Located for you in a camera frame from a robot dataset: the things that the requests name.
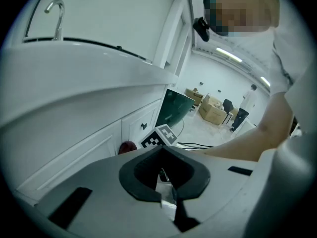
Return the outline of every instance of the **white cabinet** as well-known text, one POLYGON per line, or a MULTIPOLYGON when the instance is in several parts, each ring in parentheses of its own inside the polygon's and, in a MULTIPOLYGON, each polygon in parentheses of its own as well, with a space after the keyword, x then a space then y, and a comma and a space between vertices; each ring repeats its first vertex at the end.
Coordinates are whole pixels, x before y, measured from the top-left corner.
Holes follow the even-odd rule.
POLYGON ((122 142, 138 143, 154 126, 160 100, 154 101, 121 120, 122 142))
POLYGON ((75 144, 45 164, 16 190, 41 199, 48 191, 90 163, 115 156, 121 145, 121 120, 118 120, 75 144))

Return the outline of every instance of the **ceiling light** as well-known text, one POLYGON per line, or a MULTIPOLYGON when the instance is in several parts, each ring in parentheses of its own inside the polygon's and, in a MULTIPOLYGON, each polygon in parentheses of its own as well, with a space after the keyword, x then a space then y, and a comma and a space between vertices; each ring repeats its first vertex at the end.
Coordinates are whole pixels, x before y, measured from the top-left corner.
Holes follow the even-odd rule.
POLYGON ((265 77, 261 77, 261 79, 268 85, 270 86, 271 84, 267 81, 267 79, 265 77))
POLYGON ((223 50, 223 49, 221 49, 221 48, 216 48, 216 50, 219 51, 219 52, 221 52, 221 53, 226 54, 227 56, 229 56, 229 57, 231 57, 231 58, 237 60, 238 62, 242 62, 242 60, 241 60, 240 58, 236 57, 235 55, 229 53, 229 52, 226 51, 226 50, 223 50))

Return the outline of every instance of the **white sink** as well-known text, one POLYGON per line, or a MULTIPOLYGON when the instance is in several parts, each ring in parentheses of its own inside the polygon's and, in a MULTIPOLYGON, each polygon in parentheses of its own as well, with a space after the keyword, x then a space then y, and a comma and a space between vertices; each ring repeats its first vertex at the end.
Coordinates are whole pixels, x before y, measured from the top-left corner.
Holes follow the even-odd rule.
POLYGON ((177 76, 103 46, 41 41, 1 51, 0 126, 43 105, 111 88, 176 83, 177 76))

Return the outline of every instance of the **chair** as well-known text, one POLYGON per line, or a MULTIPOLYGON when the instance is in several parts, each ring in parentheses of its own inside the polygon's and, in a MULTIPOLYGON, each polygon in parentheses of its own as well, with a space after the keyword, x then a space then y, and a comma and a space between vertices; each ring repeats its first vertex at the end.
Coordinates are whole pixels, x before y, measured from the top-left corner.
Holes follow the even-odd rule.
POLYGON ((224 123, 224 121, 226 121, 226 119, 228 118, 228 116, 230 116, 230 118, 232 117, 232 115, 230 114, 230 111, 233 110, 233 105, 232 105, 232 102, 229 101, 229 100, 227 100, 227 99, 225 99, 225 100, 223 101, 223 104, 222 104, 222 105, 223 105, 224 111, 227 113, 226 118, 225 118, 225 119, 223 120, 223 122, 222 122, 222 123, 224 123))

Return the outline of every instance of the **black slot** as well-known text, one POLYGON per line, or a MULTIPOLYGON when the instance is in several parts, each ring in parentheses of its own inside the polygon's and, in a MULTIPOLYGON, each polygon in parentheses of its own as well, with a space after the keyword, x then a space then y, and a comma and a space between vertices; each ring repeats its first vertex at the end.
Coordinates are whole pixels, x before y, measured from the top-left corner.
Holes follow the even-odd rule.
POLYGON ((88 199, 92 190, 77 188, 50 216, 49 220, 63 229, 67 229, 80 208, 88 199))
POLYGON ((238 174, 245 175, 245 176, 250 176, 252 174, 252 170, 243 169, 243 168, 239 168, 239 167, 235 167, 235 166, 228 168, 228 170, 235 172, 235 173, 238 173, 238 174))
POLYGON ((178 201, 199 197, 210 181, 210 172, 202 163, 167 146, 157 146, 125 163, 119 180, 137 200, 160 202, 161 194, 155 188, 161 169, 176 189, 178 201))

